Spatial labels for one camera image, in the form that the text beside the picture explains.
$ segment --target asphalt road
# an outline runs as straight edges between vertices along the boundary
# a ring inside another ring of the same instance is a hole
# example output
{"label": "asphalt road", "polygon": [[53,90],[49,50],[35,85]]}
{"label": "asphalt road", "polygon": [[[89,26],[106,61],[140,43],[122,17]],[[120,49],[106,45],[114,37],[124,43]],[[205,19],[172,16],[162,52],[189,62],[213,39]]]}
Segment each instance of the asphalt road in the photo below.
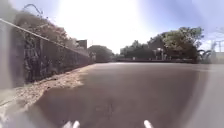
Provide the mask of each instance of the asphalt road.
{"label": "asphalt road", "polygon": [[197,105],[207,69],[191,64],[97,64],[82,78],[83,86],[47,92],[26,115],[36,128],[60,128],[75,120],[81,128],[143,128],[146,119],[155,128],[178,128],[193,112],[189,103]]}

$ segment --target sky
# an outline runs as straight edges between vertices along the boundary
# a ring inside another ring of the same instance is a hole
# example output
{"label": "sky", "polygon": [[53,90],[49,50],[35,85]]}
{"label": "sky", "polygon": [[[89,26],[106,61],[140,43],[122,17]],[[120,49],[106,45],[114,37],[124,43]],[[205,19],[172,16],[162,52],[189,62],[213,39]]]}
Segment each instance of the sky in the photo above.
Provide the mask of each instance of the sky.
{"label": "sky", "polygon": [[[88,39],[89,46],[107,46],[115,53],[134,40],[146,43],[161,32],[182,26],[201,26],[209,40],[214,40],[214,32],[224,27],[223,0],[10,1],[17,9],[35,4],[45,17],[64,27],[69,36]],[[202,48],[208,49],[210,44],[211,41],[204,41]]]}

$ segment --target fence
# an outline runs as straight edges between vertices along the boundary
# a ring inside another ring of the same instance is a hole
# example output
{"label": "fence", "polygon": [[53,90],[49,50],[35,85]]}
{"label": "fence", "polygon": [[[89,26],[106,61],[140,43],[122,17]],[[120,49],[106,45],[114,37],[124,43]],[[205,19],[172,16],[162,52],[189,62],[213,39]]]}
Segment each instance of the fence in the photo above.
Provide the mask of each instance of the fence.
{"label": "fence", "polygon": [[89,56],[80,51],[70,50],[6,23],[1,22],[0,28],[9,30],[9,67],[15,86],[91,64]]}

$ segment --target road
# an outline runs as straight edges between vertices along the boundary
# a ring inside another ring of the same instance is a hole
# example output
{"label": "road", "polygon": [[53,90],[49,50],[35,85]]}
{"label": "road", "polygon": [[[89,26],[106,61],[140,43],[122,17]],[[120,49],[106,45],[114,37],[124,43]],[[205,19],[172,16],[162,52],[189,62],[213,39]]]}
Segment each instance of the road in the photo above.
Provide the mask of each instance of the road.
{"label": "road", "polygon": [[97,64],[82,77],[84,85],[48,91],[25,115],[36,128],[75,120],[81,128],[142,128],[146,119],[155,128],[176,128],[189,118],[195,94],[200,97],[206,70],[191,64]]}

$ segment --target dirt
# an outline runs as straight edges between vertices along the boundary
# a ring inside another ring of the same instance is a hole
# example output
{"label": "dirt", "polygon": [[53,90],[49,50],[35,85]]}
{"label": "dirt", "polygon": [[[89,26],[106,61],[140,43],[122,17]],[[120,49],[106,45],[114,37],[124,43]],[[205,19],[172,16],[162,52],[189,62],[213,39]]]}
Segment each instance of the dirt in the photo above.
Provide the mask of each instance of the dirt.
{"label": "dirt", "polygon": [[23,112],[38,101],[44,92],[52,88],[81,86],[80,77],[92,66],[76,69],[34,82],[24,87],[2,90],[0,93],[0,122],[5,122],[18,112]]}

